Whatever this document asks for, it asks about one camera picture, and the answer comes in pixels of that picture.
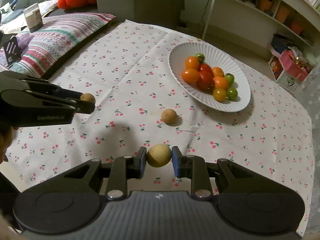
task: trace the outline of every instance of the person's hand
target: person's hand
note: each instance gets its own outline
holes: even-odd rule
[[[4,160],[5,152],[7,148],[11,145],[13,138],[13,128],[10,127],[5,133],[0,133],[0,164]]]

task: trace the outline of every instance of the brown ball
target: brown ball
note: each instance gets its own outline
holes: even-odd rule
[[[173,109],[164,110],[161,114],[161,119],[165,123],[174,123],[176,122],[178,115]]]
[[[157,144],[147,153],[147,161],[151,167],[160,168],[171,160],[171,150],[166,144]]]
[[[89,93],[81,95],[80,96],[80,100],[91,102],[91,103],[94,103],[94,104],[96,103],[96,99],[94,98],[94,95],[89,94]]]

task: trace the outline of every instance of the pink box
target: pink box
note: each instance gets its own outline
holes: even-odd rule
[[[284,70],[287,71],[290,75],[297,78],[302,82],[306,76],[308,76],[307,71],[304,68],[301,68],[299,65],[296,65],[290,58],[288,51],[285,49],[282,53],[280,61],[284,67]]]

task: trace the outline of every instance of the metal rivet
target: metal rivet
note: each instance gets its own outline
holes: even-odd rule
[[[199,198],[209,197],[211,195],[211,192],[207,189],[199,189],[196,191],[196,196]]]
[[[123,192],[121,190],[118,190],[118,189],[113,189],[113,190],[110,190],[108,193],[107,193],[108,197],[109,198],[120,198],[123,196]]]

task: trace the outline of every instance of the white plate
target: white plate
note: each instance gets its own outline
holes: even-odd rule
[[[223,72],[231,73],[235,76],[235,83],[231,86],[238,91],[236,101],[225,100],[218,102],[210,94],[206,94],[196,87],[191,87],[181,78],[181,72],[185,69],[185,61],[189,56],[202,53],[205,56],[205,63],[210,67],[220,67]],[[169,55],[170,71],[183,88],[199,102],[213,109],[223,112],[239,112],[247,107],[251,98],[251,91],[248,80],[239,66],[230,58],[228,54],[216,47],[204,44],[188,42],[182,43],[172,49]]]

